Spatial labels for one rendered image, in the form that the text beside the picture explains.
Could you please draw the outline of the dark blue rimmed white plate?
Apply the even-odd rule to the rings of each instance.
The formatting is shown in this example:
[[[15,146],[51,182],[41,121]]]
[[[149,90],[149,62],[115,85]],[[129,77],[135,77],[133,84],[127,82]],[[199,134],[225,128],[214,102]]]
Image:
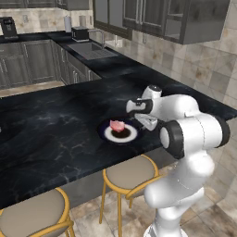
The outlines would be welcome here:
[[[121,132],[114,131],[110,127],[111,120],[118,120],[125,123],[125,128]],[[107,118],[97,126],[99,137],[109,143],[117,143],[119,145],[129,144],[137,141],[143,136],[140,124],[131,118]]]

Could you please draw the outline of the grey kitchen sink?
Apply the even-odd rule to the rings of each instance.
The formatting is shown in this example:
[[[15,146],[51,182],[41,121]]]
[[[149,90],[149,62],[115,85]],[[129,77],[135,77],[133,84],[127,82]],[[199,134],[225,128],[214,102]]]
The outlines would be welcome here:
[[[117,56],[116,53],[108,51],[107,49],[102,48],[100,45],[91,42],[69,44],[69,48],[87,60]]]

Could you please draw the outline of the grey glass-door wall cupboards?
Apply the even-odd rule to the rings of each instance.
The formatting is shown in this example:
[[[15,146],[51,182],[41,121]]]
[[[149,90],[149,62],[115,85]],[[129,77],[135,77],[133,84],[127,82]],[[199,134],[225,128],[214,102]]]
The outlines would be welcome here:
[[[220,38],[231,0],[93,0],[94,26],[130,39],[140,31],[177,44]]]

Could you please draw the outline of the grey base cupboards under sink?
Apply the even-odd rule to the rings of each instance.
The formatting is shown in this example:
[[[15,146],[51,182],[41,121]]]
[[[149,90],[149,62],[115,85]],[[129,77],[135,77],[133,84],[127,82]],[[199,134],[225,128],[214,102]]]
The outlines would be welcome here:
[[[87,68],[78,58],[70,54],[59,44],[53,42],[56,58],[56,73],[65,85],[100,80],[101,77]]]

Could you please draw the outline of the yellow stool with beige seat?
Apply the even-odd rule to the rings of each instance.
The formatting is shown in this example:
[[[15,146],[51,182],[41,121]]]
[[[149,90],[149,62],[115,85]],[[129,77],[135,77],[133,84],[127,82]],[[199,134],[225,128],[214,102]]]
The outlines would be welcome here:
[[[120,162],[117,165],[104,168],[102,176],[104,183],[99,223],[102,223],[106,199],[106,188],[109,187],[117,194],[118,237],[122,237],[121,196],[125,196],[125,198],[130,202],[129,207],[131,207],[133,199],[143,195],[144,188],[148,184],[162,178],[163,175],[160,173],[155,161],[152,158],[141,154],[129,160]]]
[[[55,188],[0,210],[0,237],[75,237],[69,198]]]

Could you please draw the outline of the silver tap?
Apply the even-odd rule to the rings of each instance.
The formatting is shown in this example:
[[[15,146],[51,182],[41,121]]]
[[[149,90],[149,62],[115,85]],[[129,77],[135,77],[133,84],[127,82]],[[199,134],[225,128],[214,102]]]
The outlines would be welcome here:
[[[104,35],[104,32],[100,29],[89,29],[88,32],[89,32],[89,34],[91,32],[100,32],[101,33],[101,48],[104,49],[105,48],[105,35]]]

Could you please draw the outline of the black toaster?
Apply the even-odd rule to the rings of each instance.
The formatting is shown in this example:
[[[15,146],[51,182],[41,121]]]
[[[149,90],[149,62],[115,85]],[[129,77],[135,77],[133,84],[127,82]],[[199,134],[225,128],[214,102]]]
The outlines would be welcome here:
[[[72,27],[71,28],[72,39],[76,42],[88,42],[89,32],[85,27]]]

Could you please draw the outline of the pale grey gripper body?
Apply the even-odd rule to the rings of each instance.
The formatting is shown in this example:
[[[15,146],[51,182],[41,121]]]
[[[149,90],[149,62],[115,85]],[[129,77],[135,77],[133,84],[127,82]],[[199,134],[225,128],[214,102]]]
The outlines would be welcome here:
[[[142,123],[149,131],[153,131],[157,125],[157,118],[147,114],[135,114],[134,117]]]

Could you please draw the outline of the black coffee machine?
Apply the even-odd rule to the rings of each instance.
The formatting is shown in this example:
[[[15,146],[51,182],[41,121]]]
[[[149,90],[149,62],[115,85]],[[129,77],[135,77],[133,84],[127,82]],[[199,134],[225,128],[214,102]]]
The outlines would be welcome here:
[[[15,21],[12,17],[1,17],[0,25],[6,39],[18,39]]]

